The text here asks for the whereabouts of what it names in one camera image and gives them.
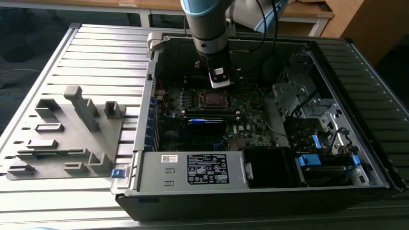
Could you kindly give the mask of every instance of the barcode sticker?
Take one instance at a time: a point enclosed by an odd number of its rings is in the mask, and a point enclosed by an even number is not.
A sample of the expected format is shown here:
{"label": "barcode sticker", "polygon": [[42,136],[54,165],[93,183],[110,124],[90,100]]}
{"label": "barcode sticker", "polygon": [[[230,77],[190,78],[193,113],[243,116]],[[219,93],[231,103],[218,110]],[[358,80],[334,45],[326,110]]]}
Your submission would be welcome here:
{"label": "barcode sticker", "polygon": [[162,163],[177,163],[177,155],[161,155],[159,159]]}

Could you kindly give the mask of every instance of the blue latch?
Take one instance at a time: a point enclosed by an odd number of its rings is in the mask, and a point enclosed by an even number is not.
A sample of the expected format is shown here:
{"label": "blue latch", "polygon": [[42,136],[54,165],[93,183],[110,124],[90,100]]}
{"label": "blue latch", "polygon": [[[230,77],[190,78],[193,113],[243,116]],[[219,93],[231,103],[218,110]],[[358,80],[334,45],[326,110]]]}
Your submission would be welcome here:
{"label": "blue latch", "polygon": [[317,154],[303,154],[298,157],[299,166],[318,166],[321,160]]}
{"label": "blue latch", "polygon": [[351,160],[352,160],[354,165],[359,165],[360,164],[360,160],[359,160],[356,155],[351,155]]}
{"label": "blue latch", "polygon": [[317,149],[321,149],[322,148],[322,145],[319,143],[319,139],[318,139],[318,136],[317,135],[313,135],[313,140],[314,140],[314,145],[317,147]]}
{"label": "blue latch", "polygon": [[125,178],[125,169],[113,169],[110,177],[115,179]]}

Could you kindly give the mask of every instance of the motherboard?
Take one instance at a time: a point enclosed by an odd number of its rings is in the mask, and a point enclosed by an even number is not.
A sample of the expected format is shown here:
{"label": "motherboard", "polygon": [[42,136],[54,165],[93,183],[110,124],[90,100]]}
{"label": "motherboard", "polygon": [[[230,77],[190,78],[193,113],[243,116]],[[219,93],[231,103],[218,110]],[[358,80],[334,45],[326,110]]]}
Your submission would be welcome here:
{"label": "motherboard", "polygon": [[261,94],[238,81],[211,89],[203,76],[159,76],[161,151],[237,151],[270,146]]}

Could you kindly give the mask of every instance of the blue wire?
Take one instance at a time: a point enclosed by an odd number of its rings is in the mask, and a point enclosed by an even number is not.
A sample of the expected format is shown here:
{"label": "blue wire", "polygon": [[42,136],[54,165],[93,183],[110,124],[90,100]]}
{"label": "blue wire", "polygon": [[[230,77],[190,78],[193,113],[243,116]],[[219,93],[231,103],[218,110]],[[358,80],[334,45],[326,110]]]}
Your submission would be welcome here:
{"label": "blue wire", "polygon": [[5,97],[5,96],[1,96],[1,95],[0,95],[0,98],[2,98],[2,99],[21,99],[21,98],[23,98],[23,97]]}

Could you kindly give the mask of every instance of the white label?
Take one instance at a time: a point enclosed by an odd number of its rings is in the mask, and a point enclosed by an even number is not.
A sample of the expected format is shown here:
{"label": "white label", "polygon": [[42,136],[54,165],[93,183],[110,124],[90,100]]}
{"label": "white label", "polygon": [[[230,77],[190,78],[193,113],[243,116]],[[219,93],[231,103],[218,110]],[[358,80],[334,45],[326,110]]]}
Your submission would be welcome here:
{"label": "white label", "polygon": [[123,3],[118,3],[118,6],[135,7],[135,4],[123,4]]}
{"label": "white label", "polygon": [[162,163],[177,163],[177,155],[161,155]]}

